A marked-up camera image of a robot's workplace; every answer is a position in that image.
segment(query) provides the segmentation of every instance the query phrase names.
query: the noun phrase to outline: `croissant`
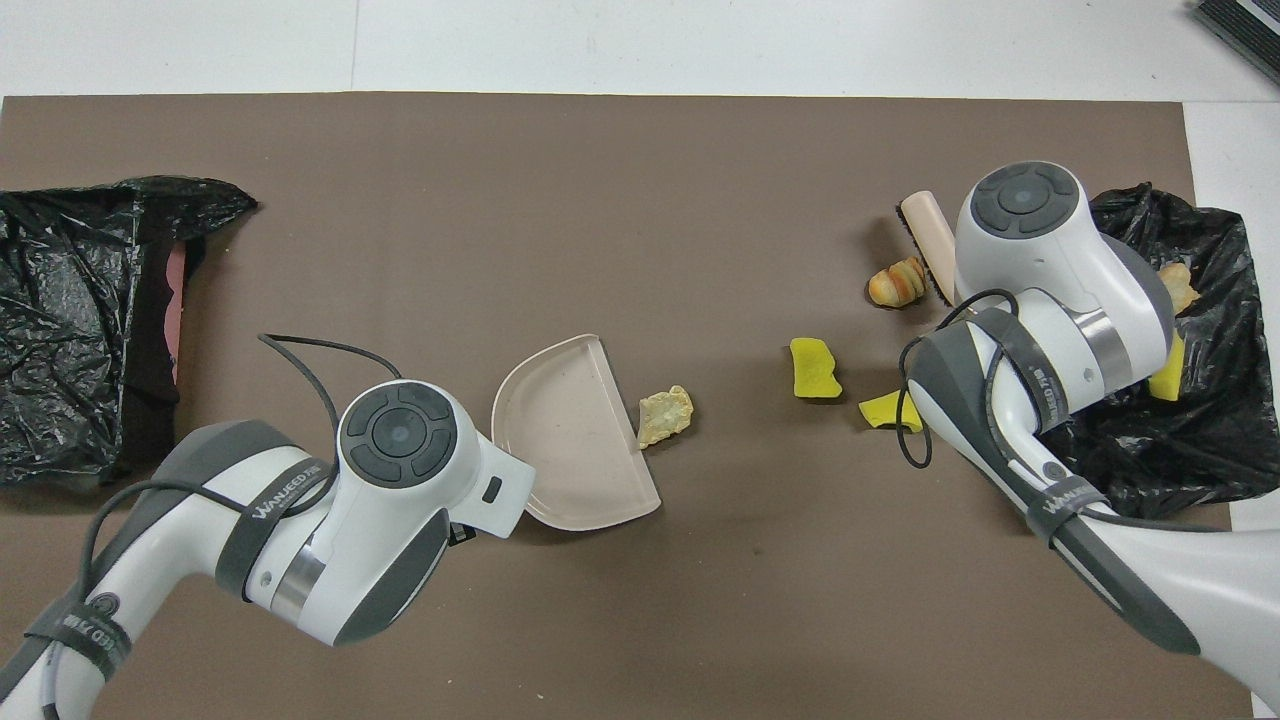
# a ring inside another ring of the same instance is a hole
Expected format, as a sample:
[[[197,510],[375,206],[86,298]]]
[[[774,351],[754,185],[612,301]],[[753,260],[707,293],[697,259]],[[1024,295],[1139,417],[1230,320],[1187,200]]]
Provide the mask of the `croissant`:
[[[883,307],[901,307],[924,295],[924,265],[914,255],[893,263],[872,275],[867,283],[872,302]]]

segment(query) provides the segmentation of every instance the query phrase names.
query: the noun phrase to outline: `black cable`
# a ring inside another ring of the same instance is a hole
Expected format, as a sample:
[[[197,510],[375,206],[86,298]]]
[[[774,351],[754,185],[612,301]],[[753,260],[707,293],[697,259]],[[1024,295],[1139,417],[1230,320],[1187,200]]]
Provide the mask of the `black cable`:
[[[381,357],[380,355],[376,355],[361,347],[355,347],[351,345],[344,345],[340,342],[333,342],[328,340],[317,340],[317,338],[297,337],[297,336],[280,336],[269,333],[259,334],[257,338],[264,343],[266,343],[266,346],[270,347],[271,350],[279,352],[285,360],[288,360],[294,366],[294,369],[298,370],[298,373],[302,374],[303,378],[306,378],[308,383],[311,383],[311,387],[315,388],[316,395],[320,396],[320,402],[324,404],[325,411],[329,414],[329,424],[333,427],[334,434],[337,434],[338,432],[338,410],[333,405],[333,398],[329,396],[329,391],[325,389],[324,383],[320,382],[320,378],[317,378],[315,373],[312,373],[311,369],[307,368],[306,364],[298,359],[297,355],[289,352],[288,348],[280,345],[282,342],[292,342],[297,345],[314,345],[317,347],[328,347],[333,350],[343,350],[347,352],[352,352],[355,355],[367,357],[369,360],[372,360],[379,365],[387,368],[388,370],[390,370],[392,375],[396,377],[396,379],[403,378],[403,375],[396,368],[396,365],[392,365],[387,359]],[[306,512],[307,510],[314,507],[317,502],[320,502],[321,498],[324,498],[324,496],[329,493],[337,478],[338,478],[338,455],[337,455],[337,447],[334,447],[333,465],[329,469],[329,475],[324,480],[324,486],[320,488],[319,492],[312,493],[312,496],[305,502],[296,501],[294,505],[292,505],[288,510],[284,511],[282,518],[292,518],[294,515]],[[154,479],[154,480],[141,482],[122,489],[120,492],[111,496],[110,500],[102,503],[102,506],[93,515],[93,519],[90,521],[88,530],[84,533],[84,544],[81,548],[79,574],[77,579],[77,591],[76,591],[77,594],[79,596],[81,602],[88,601],[88,593],[90,591],[93,589],[93,585],[96,584],[93,582],[93,548],[97,546],[97,536],[102,530],[102,523],[106,521],[106,518],[111,514],[113,510],[119,507],[122,502],[136,495],[141,495],[143,492],[152,489],[175,489],[189,495],[197,495],[200,497],[216,502],[223,507],[233,510],[237,514],[242,514],[247,510],[247,507],[236,502],[234,500],[221,493],[214,492],[204,486],[179,483],[177,480]],[[58,671],[56,662],[52,671],[56,675]],[[55,702],[49,702],[47,705],[41,706],[41,714],[44,715],[45,720],[59,720],[60,717]]]
[[[1018,299],[1014,297],[1014,293],[1009,292],[1007,290],[991,288],[991,290],[984,290],[984,291],[982,291],[979,293],[972,295],[972,296],[966,297],[963,302],[960,302],[959,305],[956,305],[955,307],[952,307],[951,311],[947,313],[946,318],[943,318],[942,322],[938,323],[937,327],[933,328],[933,332],[938,332],[942,328],[945,328],[945,327],[950,325],[951,323],[954,323],[956,320],[956,318],[959,318],[965,310],[968,310],[969,307],[972,307],[979,300],[983,300],[983,299],[987,299],[987,297],[996,297],[996,296],[1002,297],[1006,302],[1009,302],[1009,311],[1010,311],[1010,314],[1012,314],[1016,318],[1018,316]],[[929,432],[929,427],[924,423],[924,419],[922,418],[920,419],[920,434],[924,436],[924,460],[916,460],[915,456],[911,455],[911,451],[906,447],[906,433],[902,432],[902,406],[905,405],[906,396],[908,396],[908,387],[906,387],[906,356],[908,356],[908,354],[911,352],[911,348],[915,347],[916,343],[919,343],[920,341],[923,341],[925,337],[927,336],[919,336],[919,337],[911,340],[911,342],[908,342],[906,347],[902,348],[901,355],[897,356],[897,373],[902,378],[902,384],[899,388],[899,393],[897,393],[897,413],[896,413],[896,415],[893,418],[893,428],[895,428],[895,432],[897,433],[897,448],[902,452],[902,457],[906,459],[906,462],[909,465],[911,465],[913,468],[920,469],[920,470],[923,470],[924,468],[928,468],[929,462],[933,461],[933,433]],[[996,350],[996,355],[995,355],[995,357],[991,361],[991,370],[992,370],[992,373],[995,373],[995,368],[998,364],[1001,355],[1004,355],[1004,351],[997,348]]]
[[[908,464],[913,468],[923,470],[929,466],[933,461],[933,436],[929,433],[929,427],[920,420],[920,432],[924,434],[924,460],[916,460],[911,451],[906,447],[906,433],[902,432],[902,405],[906,402],[906,355],[911,352],[911,348],[916,346],[924,336],[914,338],[911,342],[906,343],[902,348],[902,354],[897,356],[897,374],[902,378],[902,387],[899,388],[897,393],[897,415],[895,418],[896,424],[893,428],[897,432],[897,448],[902,451],[902,457],[906,459]]]
[[[298,337],[298,336],[270,334],[270,333],[261,333],[257,336],[257,340],[266,343],[266,346],[270,347],[271,350],[279,352],[298,370],[298,373],[302,374],[303,378],[307,379],[308,383],[311,383],[311,387],[315,388],[316,395],[320,396],[320,402],[324,404],[325,411],[329,414],[329,425],[333,428],[334,434],[338,434],[338,410],[333,405],[333,398],[329,397],[329,391],[325,389],[324,383],[320,382],[320,378],[317,378],[315,373],[312,373],[311,369],[307,368],[306,364],[298,359],[297,355],[289,352],[288,348],[280,345],[282,342],[292,342],[297,345],[314,345],[317,347],[343,350],[347,352],[352,352],[355,355],[360,355],[361,357],[367,357],[374,363],[378,363],[383,368],[390,370],[392,375],[394,375],[396,379],[402,379],[404,377],[401,374],[398,369],[396,369],[396,365],[390,364],[390,361],[362,347],[356,347],[352,345],[333,342],[328,340],[317,340],[314,337]],[[333,450],[333,465],[329,468],[329,474],[324,478],[323,480],[324,484],[320,486],[320,489],[315,493],[311,493],[311,497],[307,497],[307,500],[302,500],[302,497],[305,497],[307,493],[306,492],[301,493],[298,496],[298,500],[296,500],[293,505],[291,505],[289,509],[285,510],[283,515],[280,515],[280,518],[282,519],[293,518],[296,515],[306,512],[307,510],[311,510],[312,507],[315,507],[317,502],[320,502],[324,498],[324,496],[329,495],[329,491],[333,489],[335,482],[338,482],[337,446]]]
[[[1014,457],[1011,452],[1005,452],[1007,441],[1005,439],[1005,434],[1000,432],[1000,419],[996,418],[996,411],[991,402],[992,393],[996,391],[996,370],[1000,369],[1000,361],[1004,359],[1005,348],[997,345],[996,352],[991,356],[991,364],[987,365],[987,374],[982,378],[982,415],[987,419],[987,429],[991,430],[991,436],[996,439],[996,450],[1000,452],[1000,456],[1006,461],[1015,461],[1018,457]]]
[[[93,519],[90,521],[88,532],[84,534],[84,546],[81,548],[79,580],[77,582],[77,594],[79,596],[81,602],[87,602],[88,593],[93,589],[93,546],[97,544],[97,533],[102,529],[102,523],[106,520],[106,516],[129,497],[148,489],[177,489],[191,495],[198,495],[200,497],[211,500],[223,507],[234,510],[236,512],[243,512],[246,510],[243,505],[236,502],[225,495],[214,492],[205,486],[193,486],[179,483],[177,480],[146,480],[122,489],[120,492],[113,495],[111,500],[102,503],[102,507],[97,510]]]
[[[40,716],[44,720],[63,720],[58,714],[58,661],[61,660],[63,644],[51,641],[49,659],[40,675]]]
[[[264,334],[260,334],[257,337],[259,338],[269,337],[269,338],[271,338],[274,341],[292,342],[292,343],[296,343],[296,345],[314,345],[316,347],[328,347],[328,348],[332,348],[332,350],[343,350],[346,352],[352,352],[355,355],[360,355],[361,357],[367,357],[367,359],[372,360],[374,363],[378,363],[383,368],[387,368],[388,370],[390,370],[392,375],[394,375],[397,380],[402,379],[404,377],[404,375],[401,374],[399,370],[396,369],[396,365],[392,365],[390,360],[383,357],[381,355],[378,355],[376,352],[371,352],[369,350],[365,350],[364,347],[356,347],[355,345],[347,345],[347,343],[343,343],[343,342],[334,342],[332,340],[319,340],[319,338],[314,338],[314,337],[298,337],[298,336],[291,336],[291,334],[266,334],[266,333],[264,333]]]

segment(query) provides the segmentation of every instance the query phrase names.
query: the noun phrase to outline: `black plastic bag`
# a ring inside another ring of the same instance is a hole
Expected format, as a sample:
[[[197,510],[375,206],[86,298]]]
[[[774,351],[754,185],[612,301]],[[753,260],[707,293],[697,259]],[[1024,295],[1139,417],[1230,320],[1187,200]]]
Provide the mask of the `black plastic bag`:
[[[169,254],[256,205],[179,177],[0,192],[0,487],[109,482],[173,447]]]
[[[1140,382],[1046,433],[1046,447],[1130,518],[1275,489],[1280,437],[1244,222],[1151,184],[1105,192],[1091,208],[1098,229],[1153,268],[1185,263],[1201,297],[1174,323],[1187,342],[1176,402]]]

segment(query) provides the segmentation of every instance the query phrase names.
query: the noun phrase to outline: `printed logo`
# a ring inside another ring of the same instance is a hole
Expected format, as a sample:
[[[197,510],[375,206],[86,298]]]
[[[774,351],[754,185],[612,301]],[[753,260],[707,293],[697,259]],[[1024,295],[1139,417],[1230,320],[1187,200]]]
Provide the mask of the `printed logo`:
[[[315,478],[319,471],[320,465],[317,464],[298,473],[288,483],[284,483],[284,487],[273,495],[270,500],[253,507],[253,514],[250,515],[250,518],[253,518],[255,520],[265,520],[276,507],[280,507],[285,502],[292,502],[298,488],[306,486],[307,482]]]
[[[1073,500],[1080,498],[1089,493],[1089,487],[1080,486],[1078,488],[1069,489],[1057,497],[1052,497],[1044,501],[1044,511],[1050,515],[1056,515],[1062,511],[1064,507],[1071,503]]]
[[[111,637],[113,634],[104,630],[92,620],[86,620],[79,615],[68,614],[63,618],[63,626],[78,633],[88,642],[106,651],[106,656],[111,659],[111,664],[119,665],[124,661],[124,653],[120,652],[120,644],[114,637]]]
[[[1048,424],[1051,427],[1056,425],[1060,420],[1057,383],[1055,383],[1053,378],[1039,368],[1036,368],[1036,370],[1032,372],[1032,375],[1036,378],[1036,383],[1039,384],[1041,395],[1044,396],[1044,402],[1048,404]]]

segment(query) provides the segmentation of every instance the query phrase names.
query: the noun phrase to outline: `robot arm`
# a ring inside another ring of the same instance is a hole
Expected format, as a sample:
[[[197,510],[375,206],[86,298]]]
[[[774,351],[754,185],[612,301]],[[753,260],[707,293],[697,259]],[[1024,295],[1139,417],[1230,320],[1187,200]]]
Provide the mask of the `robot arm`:
[[[143,493],[77,585],[33,623],[0,670],[0,719],[87,717],[97,693],[182,578],[201,573],[326,644],[367,638],[417,596],[458,528],[509,536],[532,489],[530,466],[483,438],[440,388],[393,380],[340,423],[333,489],[306,511],[329,464],[261,421],[188,436],[154,480],[200,486]]]
[[[970,193],[957,223],[956,288],[998,287],[1009,300],[919,342],[911,398],[1134,629],[1165,650],[1203,656],[1280,706],[1280,532],[1119,518],[1036,438],[1157,370],[1171,328],[1155,272],[1092,220],[1078,222],[1083,192],[1069,174],[1074,190],[1051,182],[1062,173],[1023,163]],[[1036,206],[1060,191],[1075,205]],[[1057,224],[1046,223],[1050,215]]]

